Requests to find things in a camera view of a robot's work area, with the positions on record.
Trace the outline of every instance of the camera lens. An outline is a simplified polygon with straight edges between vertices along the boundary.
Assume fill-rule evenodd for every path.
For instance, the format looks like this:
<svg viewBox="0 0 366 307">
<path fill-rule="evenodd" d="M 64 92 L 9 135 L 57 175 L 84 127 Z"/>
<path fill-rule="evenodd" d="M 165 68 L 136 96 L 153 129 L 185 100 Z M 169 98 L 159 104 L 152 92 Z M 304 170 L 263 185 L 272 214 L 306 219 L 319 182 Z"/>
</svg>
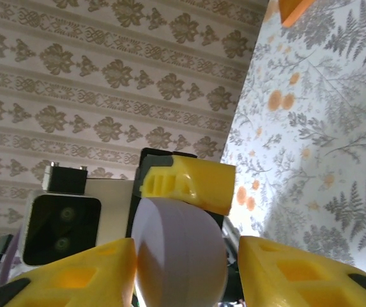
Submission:
<svg viewBox="0 0 366 307">
<path fill-rule="evenodd" d="M 61 211 L 61 219 L 70 222 L 75 217 L 75 211 L 71 207 L 66 207 Z"/>
<path fill-rule="evenodd" d="M 69 248 L 69 238 L 60 238 L 55 242 L 57 251 L 66 251 Z"/>
</svg>

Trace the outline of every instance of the wall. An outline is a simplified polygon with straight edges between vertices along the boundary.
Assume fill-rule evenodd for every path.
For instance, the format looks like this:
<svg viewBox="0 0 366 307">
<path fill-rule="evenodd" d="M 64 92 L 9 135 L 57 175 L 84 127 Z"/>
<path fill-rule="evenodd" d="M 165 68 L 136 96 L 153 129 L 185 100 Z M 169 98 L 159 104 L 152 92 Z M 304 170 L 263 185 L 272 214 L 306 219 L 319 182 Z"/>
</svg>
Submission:
<svg viewBox="0 0 366 307">
<path fill-rule="evenodd" d="M 222 160 L 242 234 L 366 271 L 366 0 L 270 1 Z"/>
<path fill-rule="evenodd" d="M 145 146 L 218 161 L 265 8 L 0 0 L 0 234 L 50 161 L 105 178 Z"/>
</svg>

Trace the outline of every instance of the rectangular cutout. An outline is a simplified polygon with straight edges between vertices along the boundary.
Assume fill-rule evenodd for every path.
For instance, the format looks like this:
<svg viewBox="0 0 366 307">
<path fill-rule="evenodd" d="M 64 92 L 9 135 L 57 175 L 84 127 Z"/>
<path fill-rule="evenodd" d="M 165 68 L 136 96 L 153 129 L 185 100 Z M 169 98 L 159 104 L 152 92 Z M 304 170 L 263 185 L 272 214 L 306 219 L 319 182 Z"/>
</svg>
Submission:
<svg viewBox="0 0 366 307">
<path fill-rule="evenodd" d="M 146 185 L 145 185 L 145 188 L 146 188 L 146 193 L 148 195 L 153 195 L 154 193 L 154 190 L 155 190 L 155 176 L 150 176 L 148 178 L 146 178 Z"/>
<path fill-rule="evenodd" d="M 164 181 L 164 194 L 168 195 L 173 192 L 176 187 L 176 177 L 175 176 L 166 176 Z"/>
<path fill-rule="evenodd" d="M 94 267 L 71 267 L 55 276 L 52 288 L 84 288 L 96 273 Z"/>
<path fill-rule="evenodd" d="M 314 264 L 306 260 L 280 260 L 277 266 L 289 281 L 308 281 L 325 279 Z"/>
<path fill-rule="evenodd" d="M 155 190 L 154 190 L 155 196 L 160 196 L 162 194 L 162 186 L 164 184 L 163 180 L 164 180 L 163 175 L 155 176 Z"/>
</svg>

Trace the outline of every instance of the orange object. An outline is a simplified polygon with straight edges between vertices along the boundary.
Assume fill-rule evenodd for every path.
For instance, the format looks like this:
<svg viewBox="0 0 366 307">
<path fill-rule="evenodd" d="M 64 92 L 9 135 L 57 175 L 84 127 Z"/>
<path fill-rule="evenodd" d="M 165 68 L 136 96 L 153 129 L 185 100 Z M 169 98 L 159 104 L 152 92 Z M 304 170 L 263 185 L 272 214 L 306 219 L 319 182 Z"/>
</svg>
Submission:
<svg viewBox="0 0 366 307">
<path fill-rule="evenodd" d="M 291 27 L 315 0 L 279 0 L 282 25 Z"/>
</svg>

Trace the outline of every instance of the damask wallpaper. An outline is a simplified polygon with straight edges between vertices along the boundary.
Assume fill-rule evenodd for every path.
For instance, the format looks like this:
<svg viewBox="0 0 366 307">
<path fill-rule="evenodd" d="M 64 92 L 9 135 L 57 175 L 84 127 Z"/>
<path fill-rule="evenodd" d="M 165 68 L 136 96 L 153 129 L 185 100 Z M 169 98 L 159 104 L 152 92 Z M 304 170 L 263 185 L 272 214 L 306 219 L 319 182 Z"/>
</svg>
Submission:
<svg viewBox="0 0 366 307">
<path fill-rule="evenodd" d="M 0 234 L 50 161 L 132 178 L 141 148 L 218 161 L 263 0 L 0 0 Z"/>
<path fill-rule="evenodd" d="M 366 271 L 366 0 L 271 0 L 225 147 L 231 221 Z"/>
</svg>

